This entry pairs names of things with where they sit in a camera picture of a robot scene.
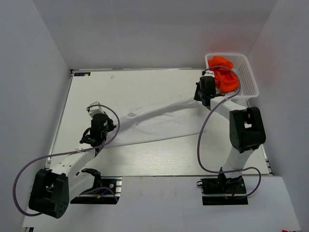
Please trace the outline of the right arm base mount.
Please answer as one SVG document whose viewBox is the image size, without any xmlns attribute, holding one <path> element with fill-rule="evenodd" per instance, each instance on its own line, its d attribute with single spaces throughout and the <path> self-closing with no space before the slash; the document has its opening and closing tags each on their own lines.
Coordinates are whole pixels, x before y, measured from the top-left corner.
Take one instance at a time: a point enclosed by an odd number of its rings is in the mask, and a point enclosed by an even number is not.
<svg viewBox="0 0 309 232">
<path fill-rule="evenodd" d="M 202 191 L 204 206 L 248 205 L 243 178 L 238 183 L 221 185 L 218 178 L 203 178 L 197 181 Z"/>
</svg>

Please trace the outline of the white t shirt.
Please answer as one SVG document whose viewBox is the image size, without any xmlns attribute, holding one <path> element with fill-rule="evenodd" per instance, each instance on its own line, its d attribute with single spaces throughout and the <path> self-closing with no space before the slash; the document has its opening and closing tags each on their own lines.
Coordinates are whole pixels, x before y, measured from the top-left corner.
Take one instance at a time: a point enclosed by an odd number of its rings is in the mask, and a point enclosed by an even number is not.
<svg viewBox="0 0 309 232">
<path fill-rule="evenodd" d="M 120 130 L 107 147 L 134 145 L 200 132 L 210 110 L 188 98 L 182 101 L 116 110 Z"/>
</svg>

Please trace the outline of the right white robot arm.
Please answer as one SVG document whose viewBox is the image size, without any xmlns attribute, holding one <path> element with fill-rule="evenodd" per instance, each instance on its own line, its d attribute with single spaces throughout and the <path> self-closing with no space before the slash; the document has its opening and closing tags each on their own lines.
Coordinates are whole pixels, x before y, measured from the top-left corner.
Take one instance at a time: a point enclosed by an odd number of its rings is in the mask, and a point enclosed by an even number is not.
<svg viewBox="0 0 309 232">
<path fill-rule="evenodd" d="M 202 102 L 211 113 L 217 112 L 229 120 L 230 154 L 217 174 L 218 188 L 225 193 L 235 188 L 250 155 L 266 141 L 261 113 L 257 107 L 244 107 L 222 94 L 217 94 L 215 80 L 203 76 L 196 83 L 194 100 Z"/>
</svg>

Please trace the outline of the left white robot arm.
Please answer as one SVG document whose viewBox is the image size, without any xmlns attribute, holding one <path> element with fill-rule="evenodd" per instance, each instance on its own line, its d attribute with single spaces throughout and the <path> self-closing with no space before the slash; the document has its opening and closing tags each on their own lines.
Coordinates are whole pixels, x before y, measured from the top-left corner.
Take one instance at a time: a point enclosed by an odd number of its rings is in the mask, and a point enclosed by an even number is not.
<svg viewBox="0 0 309 232">
<path fill-rule="evenodd" d="M 105 112 L 92 116 L 91 126 L 82 135 L 75 153 L 50 170 L 39 170 L 34 179 L 28 207 L 54 218 L 66 212 L 72 199 L 89 190 L 101 190 L 100 172 L 86 167 L 103 149 L 107 135 L 115 129 Z"/>
</svg>

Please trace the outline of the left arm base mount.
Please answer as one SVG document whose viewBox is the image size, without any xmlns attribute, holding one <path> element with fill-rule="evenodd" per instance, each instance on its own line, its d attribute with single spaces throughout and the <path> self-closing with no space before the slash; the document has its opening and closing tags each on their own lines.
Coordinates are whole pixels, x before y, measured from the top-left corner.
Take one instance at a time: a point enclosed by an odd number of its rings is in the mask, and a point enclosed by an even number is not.
<svg viewBox="0 0 309 232">
<path fill-rule="evenodd" d="M 116 205 L 122 188 L 122 177 L 101 177 L 91 188 L 71 200 L 71 204 Z"/>
</svg>

